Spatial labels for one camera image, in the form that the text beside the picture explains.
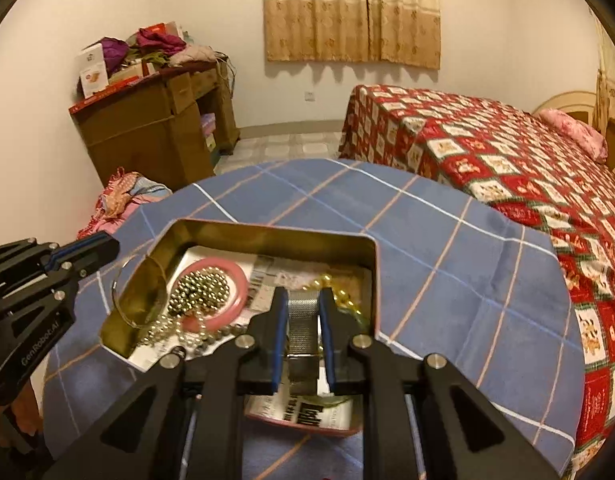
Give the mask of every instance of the brown curtain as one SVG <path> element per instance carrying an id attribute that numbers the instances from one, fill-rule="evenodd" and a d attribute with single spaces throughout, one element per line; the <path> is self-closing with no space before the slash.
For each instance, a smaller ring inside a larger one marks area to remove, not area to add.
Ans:
<path id="1" fill-rule="evenodd" d="M 434 70 L 441 67 L 439 0 L 367 0 L 367 3 L 371 59 Z"/>
<path id="2" fill-rule="evenodd" d="M 599 37 L 599 74 L 596 79 L 596 105 L 592 126 L 605 135 L 609 120 L 615 120 L 615 46 L 595 17 Z"/>
<path id="3" fill-rule="evenodd" d="M 264 4 L 268 60 L 387 60 L 440 68 L 439 0 L 265 0 Z"/>

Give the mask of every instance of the round table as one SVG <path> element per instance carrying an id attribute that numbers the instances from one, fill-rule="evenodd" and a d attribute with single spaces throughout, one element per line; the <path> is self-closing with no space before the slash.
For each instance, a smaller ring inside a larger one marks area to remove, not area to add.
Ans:
<path id="1" fill-rule="evenodd" d="M 121 256 L 148 250 L 177 218 L 374 237 L 377 338 L 413 357 L 446 355 L 557 470 L 567 466 L 583 400 L 583 352 L 548 236 L 423 177 L 348 160 L 302 159 L 241 168 L 141 206 L 114 235 Z M 44 417 L 55 457 L 139 373 L 98 339 L 120 260 L 81 283 L 76 323 L 50 354 Z M 245 479 L 361 478 L 361 434 L 306 437 L 251 420 L 245 432 Z"/>

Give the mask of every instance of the pink ring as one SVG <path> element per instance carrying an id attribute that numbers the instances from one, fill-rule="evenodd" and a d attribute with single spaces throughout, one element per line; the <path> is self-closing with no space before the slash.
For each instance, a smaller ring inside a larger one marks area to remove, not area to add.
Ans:
<path id="1" fill-rule="evenodd" d="M 208 317 L 204 323 L 207 330 L 215 332 L 219 328 L 225 325 L 229 325 L 233 322 L 239 314 L 241 314 L 242 308 L 247 301 L 248 282 L 245 277 L 245 273 L 242 272 L 241 266 L 234 261 L 226 260 L 225 258 L 219 258 L 217 256 L 210 256 L 209 258 L 203 258 L 193 264 L 185 267 L 183 271 L 178 275 L 172 290 L 178 286 L 178 282 L 185 275 L 197 270 L 204 270 L 207 267 L 218 267 L 223 270 L 236 285 L 236 296 L 234 301 L 229 306 L 223 307 L 218 314 L 212 317 Z"/>

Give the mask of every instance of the brown cabinet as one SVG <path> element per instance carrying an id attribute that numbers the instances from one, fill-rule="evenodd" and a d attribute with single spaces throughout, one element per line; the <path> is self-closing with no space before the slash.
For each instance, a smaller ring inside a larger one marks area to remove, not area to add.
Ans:
<path id="1" fill-rule="evenodd" d="M 215 64 L 201 72 L 193 65 L 165 69 L 72 113 L 104 185 L 119 166 L 173 190 L 213 176 L 201 113 L 216 114 L 216 143 L 232 152 L 238 129 L 226 83 Z"/>

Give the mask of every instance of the white wall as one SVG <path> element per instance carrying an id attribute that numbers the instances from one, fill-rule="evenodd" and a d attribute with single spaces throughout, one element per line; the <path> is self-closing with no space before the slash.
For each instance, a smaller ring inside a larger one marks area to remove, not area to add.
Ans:
<path id="1" fill-rule="evenodd" d="M 153 0 L 18 0 L 0 26 L 0 244 L 73 240 L 101 190 L 67 109 L 75 54 L 154 23 Z"/>
<path id="2" fill-rule="evenodd" d="M 596 35 L 583 0 L 441 0 L 441 11 L 434 73 L 267 63 L 262 0 L 19 0 L 0 27 L 0 243 L 31 235 L 66 242 L 86 224 L 101 186 L 67 112 L 74 56 L 150 23 L 175 19 L 231 56 L 239 126 L 343 118 L 359 83 L 437 88 L 527 110 L 562 91 L 595 90 Z M 305 102 L 305 91 L 316 102 Z"/>
<path id="3" fill-rule="evenodd" d="M 441 0 L 438 73 L 391 64 L 267 63 L 262 0 L 169 0 L 199 43 L 232 57 L 239 126 L 340 119 L 359 83 L 395 83 L 497 98 L 527 110 L 595 90 L 596 33 L 584 0 Z M 316 102 L 304 101 L 313 91 Z"/>

